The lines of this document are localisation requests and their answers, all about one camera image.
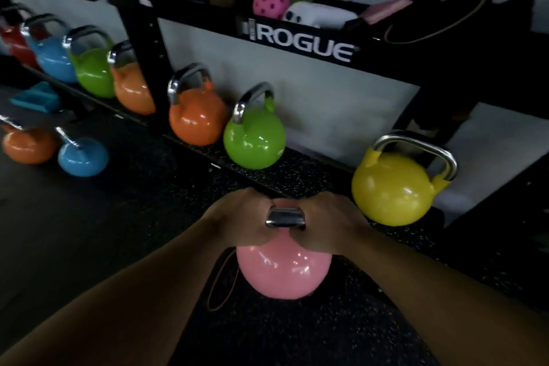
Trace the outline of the green kettlebell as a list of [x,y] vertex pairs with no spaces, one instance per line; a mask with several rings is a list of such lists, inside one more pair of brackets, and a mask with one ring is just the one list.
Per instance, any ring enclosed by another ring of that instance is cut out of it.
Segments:
[[285,127],[275,114],[274,91],[261,82],[238,99],[223,133],[230,159],[245,169],[260,170],[275,164],[286,146]]
[[[74,47],[79,39],[99,35],[103,47],[91,48],[77,55]],[[84,25],[67,32],[62,41],[63,48],[71,61],[79,84],[89,93],[101,99],[114,99],[114,79],[108,64],[108,53],[114,46],[110,36],[95,25]]]

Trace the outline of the white case with holes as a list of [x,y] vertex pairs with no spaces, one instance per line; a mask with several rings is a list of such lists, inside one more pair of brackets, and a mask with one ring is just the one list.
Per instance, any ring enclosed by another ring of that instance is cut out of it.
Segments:
[[347,22],[354,21],[358,17],[356,13],[346,9],[299,1],[288,7],[282,20],[317,29],[342,30]]

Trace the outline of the person's left forearm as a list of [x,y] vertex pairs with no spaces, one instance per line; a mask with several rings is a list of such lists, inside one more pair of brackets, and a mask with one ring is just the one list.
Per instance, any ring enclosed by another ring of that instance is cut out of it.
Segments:
[[44,321],[0,366],[168,366],[225,249],[199,220]]

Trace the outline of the blue kettlebell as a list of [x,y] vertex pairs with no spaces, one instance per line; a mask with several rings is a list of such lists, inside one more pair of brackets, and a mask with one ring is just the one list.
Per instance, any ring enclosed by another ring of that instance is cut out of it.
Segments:
[[63,145],[59,149],[57,161],[61,169],[69,175],[89,178],[99,175],[110,161],[108,149],[93,138],[71,138],[62,127],[55,127]]
[[[56,22],[63,31],[61,36],[50,35],[43,40],[32,36],[32,30],[39,25]],[[19,25],[20,34],[35,54],[38,65],[50,77],[66,84],[77,84],[78,78],[72,61],[63,46],[63,37],[70,30],[69,26],[52,13],[31,16]]]

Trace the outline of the yellow kettlebell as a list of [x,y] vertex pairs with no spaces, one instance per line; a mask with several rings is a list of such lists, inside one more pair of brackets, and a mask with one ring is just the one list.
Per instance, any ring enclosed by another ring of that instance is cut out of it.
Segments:
[[[401,142],[441,159],[445,168],[430,178],[412,158],[384,152]],[[367,149],[351,181],[353,200],[370,220],[386,226],[405,226],[424,217],[435,197],[456,178],[458,162],[454,155],[425,136],[395,130],[378,138]]]

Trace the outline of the person's left hand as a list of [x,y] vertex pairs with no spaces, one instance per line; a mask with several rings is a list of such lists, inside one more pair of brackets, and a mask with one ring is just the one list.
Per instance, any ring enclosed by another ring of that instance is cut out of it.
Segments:
[[263,194],[253,188],[230,192],[214,203],[200,219],[200,225],[206,228],[208,234],[224,248],[249,246],[248,198],[250,195]]

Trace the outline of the teal foam wedge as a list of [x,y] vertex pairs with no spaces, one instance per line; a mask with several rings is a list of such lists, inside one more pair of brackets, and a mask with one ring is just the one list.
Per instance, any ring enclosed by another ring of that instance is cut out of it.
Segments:
[[10,97],[9,102],[18,107],[47,114],[62,110],[59,95],[45,81]]

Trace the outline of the pink perforated ball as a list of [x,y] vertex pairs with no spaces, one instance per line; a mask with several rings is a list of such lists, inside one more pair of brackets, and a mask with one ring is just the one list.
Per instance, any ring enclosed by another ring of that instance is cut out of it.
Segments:
[[256,16],[281,21],[290,5],[290,0],[253,0],[252,11]]

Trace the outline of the red kettlebell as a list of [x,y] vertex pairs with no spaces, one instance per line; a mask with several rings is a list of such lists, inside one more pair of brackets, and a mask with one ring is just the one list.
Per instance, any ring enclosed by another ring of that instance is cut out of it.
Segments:
[[5,18],[6,13],[24,12],[28,17],[35,13],[22,3],[13,3],[7,7],[0,8],[0,38],[6,44],[8,52],[13,55],[21,64],[36,70],[41,70],[34,51],[28,46],[24,36],[21,35],[19,24],[10,25]]

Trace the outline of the pink block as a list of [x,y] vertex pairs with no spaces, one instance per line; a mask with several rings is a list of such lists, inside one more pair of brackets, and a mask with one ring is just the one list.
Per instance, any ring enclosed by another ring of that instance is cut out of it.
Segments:
[[413,4],[413,0],[392,0],[369,5],[359,17],[368,25],[379,23]]

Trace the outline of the person's right forearm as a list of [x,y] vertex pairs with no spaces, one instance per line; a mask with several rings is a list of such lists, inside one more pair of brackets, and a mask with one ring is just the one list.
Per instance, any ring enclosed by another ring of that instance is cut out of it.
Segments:
[[549,366],[549,320],[494,289],[345,220],[342,254],[389,296],[443,366]]

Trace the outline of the black bag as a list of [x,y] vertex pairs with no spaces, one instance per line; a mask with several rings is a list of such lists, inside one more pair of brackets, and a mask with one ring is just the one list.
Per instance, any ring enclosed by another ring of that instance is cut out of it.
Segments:
[[378,43],[391,53],[439,50],[486,34],[493,0],[414,0],[387,18]]

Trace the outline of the pink kettlebell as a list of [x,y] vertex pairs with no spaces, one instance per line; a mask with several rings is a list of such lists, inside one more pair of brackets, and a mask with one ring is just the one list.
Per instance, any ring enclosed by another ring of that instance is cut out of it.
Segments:
[[236,256],[245,280],[260,294],[297,300],[312,294],[326,278],[330,253],[313,252],[295,242],[286,226],[261,246],[239,246]]

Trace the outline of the person's right hand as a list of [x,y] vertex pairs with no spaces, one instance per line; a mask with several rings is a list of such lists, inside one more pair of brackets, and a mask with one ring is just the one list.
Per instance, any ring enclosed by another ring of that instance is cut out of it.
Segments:
[[[316,201],[319,205],[322,253],[348,256],[373,233],[361,211],[346,196],[325,191],[299,201]],[[294,241],[295,230],[289,231]]]

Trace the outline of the orange kettlebell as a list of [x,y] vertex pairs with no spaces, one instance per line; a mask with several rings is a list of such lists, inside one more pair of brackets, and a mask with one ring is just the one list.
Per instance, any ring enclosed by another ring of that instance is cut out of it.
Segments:
[[1,142],[2,150],[12,161],[29,165],[43,164],[51,160],[58,151],[59,141],[50,130],[24,129],[1,114],[0,126],[5,131]]
[[107,54],[114,93],[122,106],[142,116],[156,113],[156,106],[129,40],[115,44]]
[[205,64],[194,62],[176,71],[168,83],[167,96],[170,127],[180,140],[208,146],[223,135],[228,107],[215,91]]

